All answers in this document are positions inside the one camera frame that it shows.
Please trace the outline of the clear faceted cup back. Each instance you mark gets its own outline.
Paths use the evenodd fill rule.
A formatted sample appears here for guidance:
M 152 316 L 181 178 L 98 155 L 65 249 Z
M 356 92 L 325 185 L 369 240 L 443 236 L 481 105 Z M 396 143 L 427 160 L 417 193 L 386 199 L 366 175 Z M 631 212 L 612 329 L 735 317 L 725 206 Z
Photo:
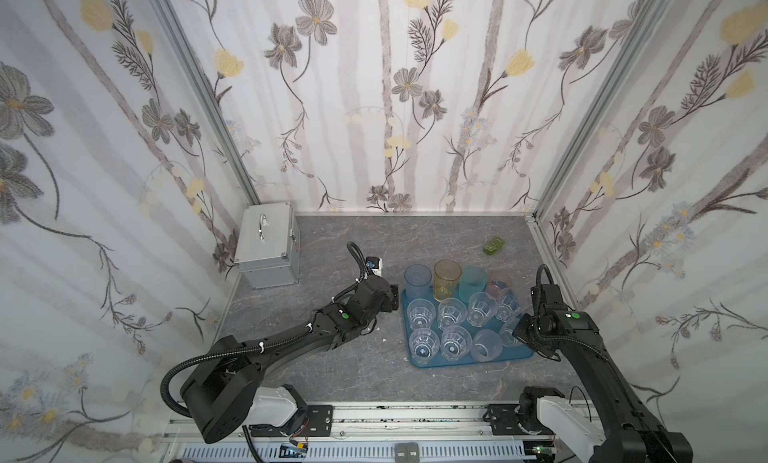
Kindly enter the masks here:
M 464 327 L 451 325 L 442 331 L 441 355 L 448 361 L 463 358 L 472 346 L 472 335 Z

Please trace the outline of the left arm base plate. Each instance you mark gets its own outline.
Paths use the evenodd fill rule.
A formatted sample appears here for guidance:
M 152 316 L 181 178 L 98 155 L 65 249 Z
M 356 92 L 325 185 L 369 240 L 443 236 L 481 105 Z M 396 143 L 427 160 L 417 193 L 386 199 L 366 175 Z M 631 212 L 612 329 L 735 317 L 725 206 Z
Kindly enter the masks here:
M 300 407 L 280 427 L 267 424 L 249 425 L 252 437 L 309 438 L 331 435 L 334 407 L 332 405 L 309 405 Z

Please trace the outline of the clear faceted cup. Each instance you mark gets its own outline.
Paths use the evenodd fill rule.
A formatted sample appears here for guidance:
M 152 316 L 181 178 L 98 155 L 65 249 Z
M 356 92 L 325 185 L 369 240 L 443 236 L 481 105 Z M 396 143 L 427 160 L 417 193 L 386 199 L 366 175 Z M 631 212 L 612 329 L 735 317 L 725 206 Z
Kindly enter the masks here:
M 507 323 L 517 318 L 520 314 L 520 303 L 514 291 L 510 288 L 506 288 L 504 291 L 499 293 L 497 302 L 498 309 L 495 317 L 499 321 Z
M 415 364 L 429 364 L 440 353 L 439 335 L 432 329 L 413 331 L 409 337 L 409 351 Z
M 449 297 L 438 306 L 437 322 L 440 330 L 454 325 L 461 325 L 467 318 L 468 309 L 459 299 Z
M 441 355 L 448 361 L 463 358 L 472 346 L 472 335 L 464 327 L 451 325 L 442 331 Z
M 495 316 L 498 302 L 486 292 L 477 292 L 470 296 L 468 302 L 468 323 L 476 328 L 485 326 Z
M 436 317 L 434 304 L 424 298 L 417 298 L 407 306 L 408 325 L 412 331 L 430 329 Z

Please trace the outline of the teal dotted plastic cup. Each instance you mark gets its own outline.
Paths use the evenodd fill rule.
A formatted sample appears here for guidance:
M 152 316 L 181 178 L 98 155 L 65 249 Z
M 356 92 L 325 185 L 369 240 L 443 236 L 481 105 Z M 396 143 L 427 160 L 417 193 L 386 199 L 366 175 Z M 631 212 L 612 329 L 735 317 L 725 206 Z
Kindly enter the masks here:
M 458 284 L 459 299 L 465 303 L 475 293 L 482 293 L 488 282 L 488 273 L 480 267 L 468 266 L 462 270 L 462 275 Z

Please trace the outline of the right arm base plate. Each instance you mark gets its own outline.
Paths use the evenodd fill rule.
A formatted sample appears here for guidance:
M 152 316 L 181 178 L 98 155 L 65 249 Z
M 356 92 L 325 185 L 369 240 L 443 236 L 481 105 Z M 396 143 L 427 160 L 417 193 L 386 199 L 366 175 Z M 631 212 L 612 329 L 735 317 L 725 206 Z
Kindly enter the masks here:
M 520 404 L 489 404 L 482 420 L 493 436 L 539 435 L 541 428 L 534 411 Z

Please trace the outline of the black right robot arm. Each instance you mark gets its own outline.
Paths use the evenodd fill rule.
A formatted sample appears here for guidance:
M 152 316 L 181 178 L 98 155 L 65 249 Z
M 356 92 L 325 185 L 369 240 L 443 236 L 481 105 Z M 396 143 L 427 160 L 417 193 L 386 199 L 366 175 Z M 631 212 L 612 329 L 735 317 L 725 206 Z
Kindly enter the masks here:
M 564 357 L 578 375 L 600 423 L 576 421 L 553 397 L 539 397 L 536 419 L 583 462 L 691 462 L 693 448 L 646 408 L 610 357 L 594 320 L 565 304 L 558 285 L 531 288 L 532 311 L 514 336 L 547 358 Z

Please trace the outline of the yellow plastic cup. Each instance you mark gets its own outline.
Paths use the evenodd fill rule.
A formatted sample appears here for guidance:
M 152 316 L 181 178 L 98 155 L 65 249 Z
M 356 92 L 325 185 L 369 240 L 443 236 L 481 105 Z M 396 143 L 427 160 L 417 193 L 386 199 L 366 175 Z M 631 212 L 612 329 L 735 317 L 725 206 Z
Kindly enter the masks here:
M 451 259 L 439 260 L 433 267 L 433 297 L 442 302 L 451 298 L 462 276 L 462 267 Z

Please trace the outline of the pink plastic cup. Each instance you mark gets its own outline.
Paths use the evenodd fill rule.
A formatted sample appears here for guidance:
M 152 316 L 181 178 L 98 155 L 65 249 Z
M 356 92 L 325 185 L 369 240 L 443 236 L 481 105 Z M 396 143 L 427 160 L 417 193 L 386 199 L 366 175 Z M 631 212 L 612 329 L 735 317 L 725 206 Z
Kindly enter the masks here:
M 492 271 L 489 273 L 485 292 L 497 302 L 501 303 L 512 291 L 512 285 L 513 278 L 509 273 L 504 271 Z

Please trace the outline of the blue plastic cup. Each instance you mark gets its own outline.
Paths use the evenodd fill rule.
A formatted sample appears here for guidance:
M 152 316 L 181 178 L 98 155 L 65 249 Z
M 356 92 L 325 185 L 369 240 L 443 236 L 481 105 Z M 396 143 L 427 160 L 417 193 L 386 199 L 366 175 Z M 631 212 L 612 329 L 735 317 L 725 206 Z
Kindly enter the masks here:
M 407 301 L 432 298 L 432 271 L 424 264 L 412 264 L 404 272 Z

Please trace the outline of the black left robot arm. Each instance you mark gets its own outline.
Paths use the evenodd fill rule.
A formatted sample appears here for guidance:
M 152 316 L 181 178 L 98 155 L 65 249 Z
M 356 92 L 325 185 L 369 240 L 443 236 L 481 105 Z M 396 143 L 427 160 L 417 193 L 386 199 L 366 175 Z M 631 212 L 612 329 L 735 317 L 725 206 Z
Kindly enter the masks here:
M 264 387 L 265 378 L 296 359 L 370 333 L 379 313 L 398 308 L 398 286 L 369 275 L 314 310 L 305 323 L 246 342 L 219 339 L 207 353 L 172 367 L 162 380 L 161 397 L 173 412 L 192 419 L 209 444 L 243 426 L 293 431 L 301 426 L 306 403 L 290 384 Z

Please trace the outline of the clear small round cup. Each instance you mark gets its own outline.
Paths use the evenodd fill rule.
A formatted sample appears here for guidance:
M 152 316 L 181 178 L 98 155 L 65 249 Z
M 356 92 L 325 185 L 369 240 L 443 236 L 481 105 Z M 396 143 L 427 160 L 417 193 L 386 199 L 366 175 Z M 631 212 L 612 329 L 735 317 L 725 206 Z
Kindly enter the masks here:
M 521 321 L 521 316 L 510 318 L 499 330 L 499 336 L 505 348 L 514 348 L 521 346 L 522 343 L 515 336 L 515 330 Z

